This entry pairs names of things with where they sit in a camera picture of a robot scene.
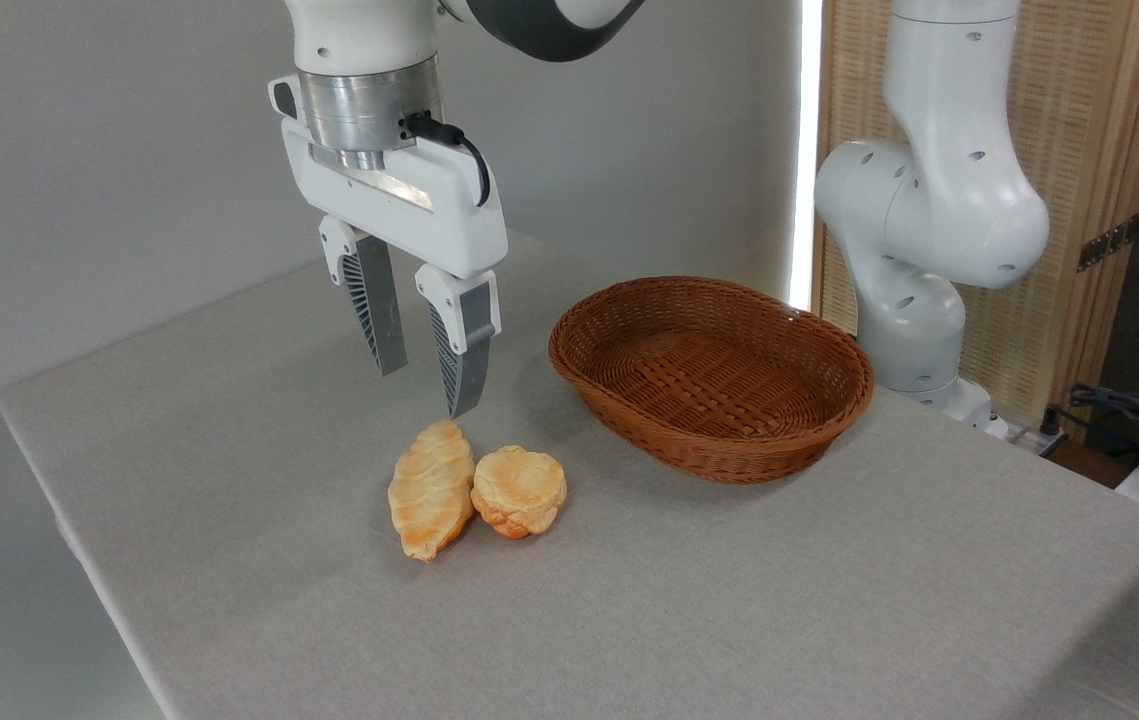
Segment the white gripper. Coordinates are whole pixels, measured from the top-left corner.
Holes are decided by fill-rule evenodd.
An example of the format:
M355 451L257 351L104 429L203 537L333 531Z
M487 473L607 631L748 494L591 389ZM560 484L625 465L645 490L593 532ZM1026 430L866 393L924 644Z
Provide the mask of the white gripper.
M301 196L328 214L318 227L328 275L349 293L374 363L382 375L405 366L392 245L428 263L413 279L429 309L446 414L469 414L485 388L491 339L502 329L491 270L508 255L499 193L480 205L476 159L428 138L383 152L380 169L349 167L339 152L313 140L300 77L274 79L269 101L282 117Z

